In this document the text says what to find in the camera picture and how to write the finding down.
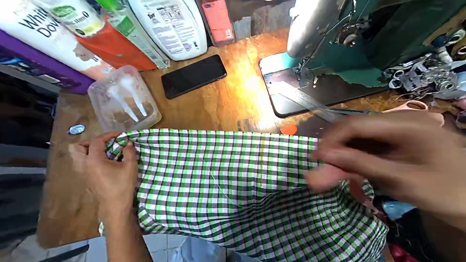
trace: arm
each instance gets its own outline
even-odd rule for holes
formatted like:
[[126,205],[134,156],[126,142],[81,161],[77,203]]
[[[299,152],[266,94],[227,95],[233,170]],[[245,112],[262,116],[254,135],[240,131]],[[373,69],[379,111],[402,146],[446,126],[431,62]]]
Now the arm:
[[107,257],[109,262],[152,262],[143,235],[132,212],[108,215],[104,219],[107,230]]
[[[388,143],[391,150],[373,155],[349,147],[356,138]],[[459,137],[423,112],[348,117],[326,133],[315,157],[328,164],[307,174],[315,191],[343,179],[368,179],[466,231],[466,158]]]
[[109,262],[151,262],[137,217],[133,210],[134,190],[137,186],[137,158],[134,145],[123,149],[123,161],[105,156],[105,142],[118,136],[112,132],[92,141],[70,145],[75,169],[80,170],[95,195],[107,232]]

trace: sewing machine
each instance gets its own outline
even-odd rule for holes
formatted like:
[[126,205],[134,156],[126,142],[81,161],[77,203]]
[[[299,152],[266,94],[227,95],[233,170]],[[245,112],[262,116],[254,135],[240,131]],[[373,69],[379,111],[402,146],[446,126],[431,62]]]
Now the sewing machine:
[[[462,28],[465,5],[466,0],[297,0],[290,9],[288,51],[260,62],[267,88],[286,82],[326,105],[387,90],[382,72],[437,52],[440,38],[446,45]],[[279,117],[307,111],[269,94]]]

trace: green plaid fabric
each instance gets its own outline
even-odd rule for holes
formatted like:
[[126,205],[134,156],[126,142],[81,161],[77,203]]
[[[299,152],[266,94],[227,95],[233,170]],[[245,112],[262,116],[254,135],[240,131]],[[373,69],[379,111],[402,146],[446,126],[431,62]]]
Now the green plaid fabric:
[[108,157],[118,159],[128,140],[139,153],[137,210],[147,233],[198,237],[271,262],[370,261],[385,245],[387,227],[347,182],[325,195],[306,188],[316,138],[151,129],[121,134]]

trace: metal ruler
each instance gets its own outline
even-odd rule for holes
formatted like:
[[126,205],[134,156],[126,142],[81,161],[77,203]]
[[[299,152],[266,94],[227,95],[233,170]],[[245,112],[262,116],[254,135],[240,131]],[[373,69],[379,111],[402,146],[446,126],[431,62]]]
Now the metal ruler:
[[332,123],[343,116],[286,82],[272,83],[268,86],[268,91],[270,95],[280,94],[298,103],[328,122]]

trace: green label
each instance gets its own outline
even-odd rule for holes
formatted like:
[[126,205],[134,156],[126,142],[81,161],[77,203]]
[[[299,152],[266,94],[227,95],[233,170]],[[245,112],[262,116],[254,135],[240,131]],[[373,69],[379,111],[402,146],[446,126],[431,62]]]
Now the green label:
[[123,18],[116,27],[116,29],[124,36],[129,36],[135,29],[133,22],[131,22],[128,16],[125,16],[125,18]]
[[70,15],[74,13],[75,11],[76,11],[76,8],[72,6],[61,6],[61,7],[55,7],[54,9],[52,9],[52,13],[60,18]]

